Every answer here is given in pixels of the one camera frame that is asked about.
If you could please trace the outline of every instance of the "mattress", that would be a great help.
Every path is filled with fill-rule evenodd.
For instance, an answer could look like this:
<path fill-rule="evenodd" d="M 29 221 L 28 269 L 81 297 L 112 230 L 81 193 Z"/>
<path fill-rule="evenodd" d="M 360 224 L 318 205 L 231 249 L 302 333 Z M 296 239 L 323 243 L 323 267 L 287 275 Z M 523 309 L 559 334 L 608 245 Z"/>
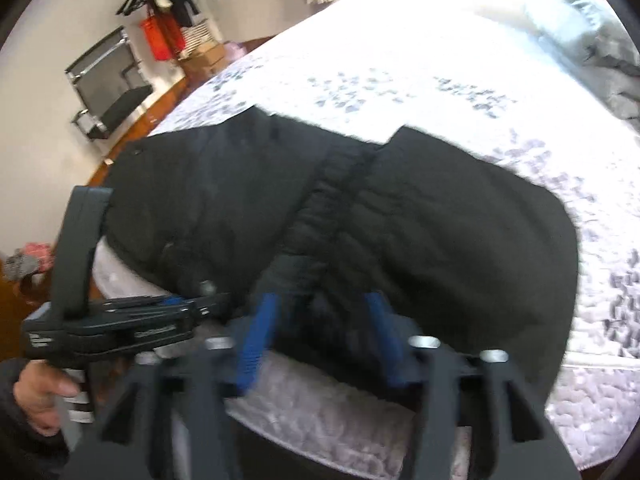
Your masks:
<path fill-rule="evenodd" d="M 381 39 L 381 23 L 393 41 Z M 578 468 L 617 454 L 640 416 L 640 148 L 628 125 L 524 32 L 375 0 L 339 2 L 285 31 L 195 91 L 152 134 L 217 124 L 252 105 L 370 142 L 408 124 L 558 196 L 577 227 L 580 279 L 546 414 Z M 104 240 L 94 279 L 107 297 L 163 293 Z M 412 419 L 274 353 L 228 410 L 288 449 L 376 479 L 397 476 Z M 464 477 L 467 458 L 461 430 L 454 478 Z"/>

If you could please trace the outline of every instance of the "light blue pillow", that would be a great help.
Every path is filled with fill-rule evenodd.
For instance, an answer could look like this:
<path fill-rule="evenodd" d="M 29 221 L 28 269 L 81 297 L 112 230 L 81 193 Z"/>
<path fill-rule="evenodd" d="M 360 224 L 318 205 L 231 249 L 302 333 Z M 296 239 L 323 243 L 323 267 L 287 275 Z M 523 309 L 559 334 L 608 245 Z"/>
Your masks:
<path fill-rule="evenodd" d="M 527 0 L 535 27 L 579 64 L 640 75 L 640 54 L 606 0 Z"/>

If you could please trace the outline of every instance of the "gray chair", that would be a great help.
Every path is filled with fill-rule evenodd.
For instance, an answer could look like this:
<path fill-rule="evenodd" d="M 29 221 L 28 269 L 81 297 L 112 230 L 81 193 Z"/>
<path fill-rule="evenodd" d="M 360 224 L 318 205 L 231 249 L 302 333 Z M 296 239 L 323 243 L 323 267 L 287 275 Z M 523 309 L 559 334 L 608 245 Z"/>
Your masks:
<path fill-rule="evenodd" d="M 119 27 L 65 70 L 84 105 L 71 122 L 89 139 L 107 139 L 153 93 L 138 65 Z"/>

